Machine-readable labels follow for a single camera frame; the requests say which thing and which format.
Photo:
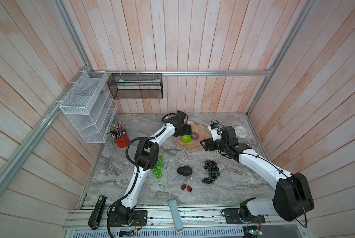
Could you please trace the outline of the green striped melon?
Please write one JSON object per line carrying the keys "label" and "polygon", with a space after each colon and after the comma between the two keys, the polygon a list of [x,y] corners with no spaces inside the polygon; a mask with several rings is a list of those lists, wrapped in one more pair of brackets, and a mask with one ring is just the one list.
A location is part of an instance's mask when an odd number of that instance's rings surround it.
{"label": "green striped melon", "polygon": [[192,140],[191,135],[182,135],[182,136],[181,136],[181,141],[182,141],[183,143],[190,143],[191,140]]}

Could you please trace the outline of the purple fig fruit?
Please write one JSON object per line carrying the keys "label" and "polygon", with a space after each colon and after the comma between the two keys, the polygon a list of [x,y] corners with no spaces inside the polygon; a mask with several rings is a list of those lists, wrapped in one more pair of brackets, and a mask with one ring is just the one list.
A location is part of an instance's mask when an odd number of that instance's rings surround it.
{"label": "purple fig fruit", "polygon": [[191,139],[192,140],[199,140],[199,138],[200,138],[200,136],[199,136],[198,133],[196,133],[194,131],[191,133]]}

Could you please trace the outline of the black grape bunch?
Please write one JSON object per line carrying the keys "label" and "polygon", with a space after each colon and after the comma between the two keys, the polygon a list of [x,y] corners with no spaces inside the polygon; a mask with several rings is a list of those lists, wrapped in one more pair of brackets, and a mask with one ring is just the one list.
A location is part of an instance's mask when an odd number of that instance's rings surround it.
{"label": "black grape bunch", "polygon": [[219,168],[217,162],[212,160],[206,160],[204,162],[204,169],[207,172],[207,177],[201,180],[204,184],[213,184],[214,181],[220,176]]}

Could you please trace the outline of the dark avocado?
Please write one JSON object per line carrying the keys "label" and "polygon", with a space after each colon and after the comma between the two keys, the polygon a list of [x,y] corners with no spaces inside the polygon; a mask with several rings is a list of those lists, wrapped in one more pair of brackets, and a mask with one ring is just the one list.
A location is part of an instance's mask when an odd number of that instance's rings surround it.
{"label": "dark avocado", "polygon": [[188,177],[192,175],[193,170],[190,166],[181,166],[177,169],[177,173],[182,176]]}

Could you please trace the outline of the green grape bunch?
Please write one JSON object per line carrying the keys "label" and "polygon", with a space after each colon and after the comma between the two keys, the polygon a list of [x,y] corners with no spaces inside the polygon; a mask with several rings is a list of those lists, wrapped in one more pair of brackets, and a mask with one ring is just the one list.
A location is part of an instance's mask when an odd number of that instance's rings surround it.
{"label": "green grape bunch", "polygon": [[156,166],[152,169],[152,173],[156,176],[157,179],[162,177],[162,168],[163,168],[163,156],[158,156],[158,161]]}

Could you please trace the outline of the red cherry pair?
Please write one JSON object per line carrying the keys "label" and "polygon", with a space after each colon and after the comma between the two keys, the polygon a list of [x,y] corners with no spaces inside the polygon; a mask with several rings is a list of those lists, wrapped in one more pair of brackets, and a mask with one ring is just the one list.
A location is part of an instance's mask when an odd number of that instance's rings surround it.
{"label": "red cherry pair", "polygon": [[192,187],[190,185],[187,184],[187,179],[185,179],[182,183],[182,185],[180,186],[181,190],[187,190],[188,192],[192,192]]}

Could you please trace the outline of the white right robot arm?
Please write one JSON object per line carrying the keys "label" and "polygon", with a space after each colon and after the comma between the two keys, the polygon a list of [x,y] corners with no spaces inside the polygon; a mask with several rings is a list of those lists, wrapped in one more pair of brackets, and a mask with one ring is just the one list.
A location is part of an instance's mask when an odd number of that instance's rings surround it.
{"label": "white right robot arm", "polygon": [[314,209],[309,183],[303,174],[284,170],[260,156],[249,145],[240,143],[233,127],[212,123],[208,129],[212,137],[200,142],[204,150],[217,151],[220,155],[247,166],[275,191],[273,198],[250,198],[240,203],[239,216],[243,222],[268,215],[278,215],[291,222]]}

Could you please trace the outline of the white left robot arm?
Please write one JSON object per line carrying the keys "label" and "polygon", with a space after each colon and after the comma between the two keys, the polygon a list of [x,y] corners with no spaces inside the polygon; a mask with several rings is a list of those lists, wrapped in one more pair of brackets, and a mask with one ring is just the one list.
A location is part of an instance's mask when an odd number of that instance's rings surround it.
{"label": "white left robot arm", "polygon": [[162,127],[152,136],[132,139],[125,150],[125,156],[134,165],[134,171],[125,194],[113,202],[108,216],[115,215],[121,223],[133,221],[137,198],[145,178],[155,168],[159,157],[159,148],[168,138],[188,132],[187,114],[182,111],[169,113],[162,117]]}

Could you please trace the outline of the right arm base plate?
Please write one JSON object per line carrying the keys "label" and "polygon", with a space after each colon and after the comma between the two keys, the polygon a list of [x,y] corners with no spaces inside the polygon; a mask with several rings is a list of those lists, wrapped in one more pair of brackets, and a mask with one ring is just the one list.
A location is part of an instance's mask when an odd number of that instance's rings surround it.
{"label": "right arm base plate", "polygon": [[264,216],[253,216],[249,213],[243,215],[239,208],[226,208],[221,211],[221,215],[225,217],[227,224],[264,224],[266,220]]}

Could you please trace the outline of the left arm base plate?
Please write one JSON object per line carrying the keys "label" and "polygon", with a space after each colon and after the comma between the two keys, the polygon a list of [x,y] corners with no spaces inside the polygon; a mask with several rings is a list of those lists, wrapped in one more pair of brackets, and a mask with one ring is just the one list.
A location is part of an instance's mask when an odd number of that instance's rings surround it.
{"label": "left arm base plate", "polygon": [[147,224],[147,217],[147,210],[135,210],[130,212],[112,211],[108,224],[109,227],[144,227]]}

